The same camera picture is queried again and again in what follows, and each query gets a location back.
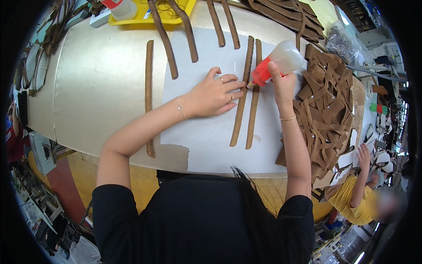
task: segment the white tabletop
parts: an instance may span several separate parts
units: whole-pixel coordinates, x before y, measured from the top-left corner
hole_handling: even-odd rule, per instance
[[[229,32],[221,4],[214,5],[223,31]],[[251,35],[274,45],[286,39],[295,41],[294,32],[266,17],[233,6],[230,9],[239,35]],[[196,2],[190,19],[193,27],[214,29],[205,1]],[[159,107],[167,57],[158,31],[109,24],[92,28],[89,19],[85,19],[69,29],[50,56],[45,85],[28,99],[28,126],[63,146],[99,156],[102,145],[114,131],[145,112],[146,43],[151,39],[153,108]],[[303,38],[300,41],[303,55],[308,43]],[[232,44],[231,39],[226,39],[226,45]],[[144,147],[130,163],[187,172],[188,148],[160,145],[159,135],[154,138],[154,147],[155,159],[146,154]],[[280,176],[286,174],[265,175]]]

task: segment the woman's left hand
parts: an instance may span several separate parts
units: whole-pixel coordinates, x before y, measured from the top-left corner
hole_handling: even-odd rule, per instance
[[[232,101],[240,98],[243,92],[230,91],[242,88],[246,83],[237,82],[238,78],[234,74],[225,74],[214,79],[216,74],[221,74],[220,68],[211,68],[207,76],[190,92],[178,97],[186,118],[219,115],[236,106]]]

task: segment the cable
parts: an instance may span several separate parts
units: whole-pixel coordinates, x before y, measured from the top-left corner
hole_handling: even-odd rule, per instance
[[[373,71],[362,69],[360,67],[354,67],[354,66],[350,66],[350,65],[346,65],[346,67],[349,68],[349,69],[355,70],[355,71],[363,71],[363,72],[366,72],[366,73],[370,73],[372,75],[375,75],[377,77],[381,77],[381,78],[384,78],[384,79],[387,79],[387,80],[390,80],[390,81],[407,82],[407,79],[385,76],[383,74],[379,74],[379,73],[376,73],[376,72],[373,72]]]

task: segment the bracelet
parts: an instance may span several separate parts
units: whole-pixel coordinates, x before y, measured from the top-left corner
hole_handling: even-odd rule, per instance
[[[183,107],[182,107],[182,105],[180,104],[179,99],[177,98],[177,96],[176,96],[176,101],[177,101],[177,103],[179,104],[179,107],[178,107],[177,109],[179,109],[179,111],[180,111],[180,112],[182,112],[182,114],[183,114],[183,118],[186,120],[186,114],[185,114],[185,112],[183,111]]]
[[[281,121],[289,121],[289,120],[295,119],[296,118],[296,115],[294,117],[287,118],[287,119],[284,119],[284,118],[281,118],[281,117],[279,117],[279,118],[280,118]]]

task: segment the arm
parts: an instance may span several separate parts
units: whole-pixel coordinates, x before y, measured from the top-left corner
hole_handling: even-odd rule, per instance
[[[236,82],[234,74],[221,74],[220,68],[214,67],[207,76],[189,93],[154,109],[116,131],[104,144],[98,166],[97,186],[106,184],[122,185],[130,189],[129,158],[140,150],[149,140],[163,130],[183,121],[184,118],[219,115],[236,106],[231,102],[231,95],[237,99],[243,92],[229,91],[245,86]],[[183,113],[178,109],[179,103]]]
[[[281,77],[280,70],[273,62],[268,63],[274,85],[276,104],[283,119],[295,116],[293,111],[293,90],[296,76],[289,73]],[[311,198],[311,159],[296,119],[281,121],[283,144],[286,152],[287,191],[286,201],[295,195]]]
[[[16,116],[16,104],[13,103],[12,106],[12,122],[13,122],[13,132],[15,132],[15,136],[19,135],[19,120]]]
[[[365,189],[366,180],[368,179],[371,155],[365,143],[362,143],[362,145],[359,146],[357,158],[359,159],[360,173],[353,186],[352,198],[350,199],[351,208],[355,208],[359,206],[360,201],[362,200],[362,197],[363,197],[363,191]]]

